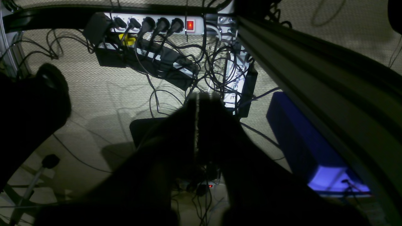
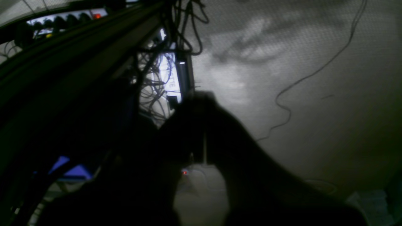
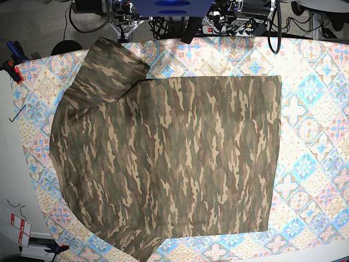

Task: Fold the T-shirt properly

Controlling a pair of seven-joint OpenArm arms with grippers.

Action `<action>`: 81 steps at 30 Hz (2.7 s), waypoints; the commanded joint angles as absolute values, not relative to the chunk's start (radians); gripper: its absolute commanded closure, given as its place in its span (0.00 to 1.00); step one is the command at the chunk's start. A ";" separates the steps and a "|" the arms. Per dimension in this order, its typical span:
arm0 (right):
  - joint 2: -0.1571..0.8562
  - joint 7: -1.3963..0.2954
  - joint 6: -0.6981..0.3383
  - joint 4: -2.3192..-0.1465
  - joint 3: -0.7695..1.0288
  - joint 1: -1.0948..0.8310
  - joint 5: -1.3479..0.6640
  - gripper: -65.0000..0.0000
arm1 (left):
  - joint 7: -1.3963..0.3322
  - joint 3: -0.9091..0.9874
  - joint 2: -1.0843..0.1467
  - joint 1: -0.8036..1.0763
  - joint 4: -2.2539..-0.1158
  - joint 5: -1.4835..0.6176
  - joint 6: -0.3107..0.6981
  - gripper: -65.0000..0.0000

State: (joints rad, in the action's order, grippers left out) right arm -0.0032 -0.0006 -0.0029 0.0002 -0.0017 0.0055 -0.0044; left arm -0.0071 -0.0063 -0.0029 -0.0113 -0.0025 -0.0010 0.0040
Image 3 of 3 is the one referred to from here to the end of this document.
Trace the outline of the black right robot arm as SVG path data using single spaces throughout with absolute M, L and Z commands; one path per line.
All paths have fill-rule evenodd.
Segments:
M 114 0 L 72 0 L 72 9 L 77 14 L 130 14 L 130 4 Z

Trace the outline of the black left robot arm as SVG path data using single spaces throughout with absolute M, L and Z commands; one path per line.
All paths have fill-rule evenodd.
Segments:
M 215 4 L 222 6 L 227 11 L 235 14 L 269 16 L 272 15 L 276 1 L 274 0 L 233 0 L 233 1 L 214 1 Z

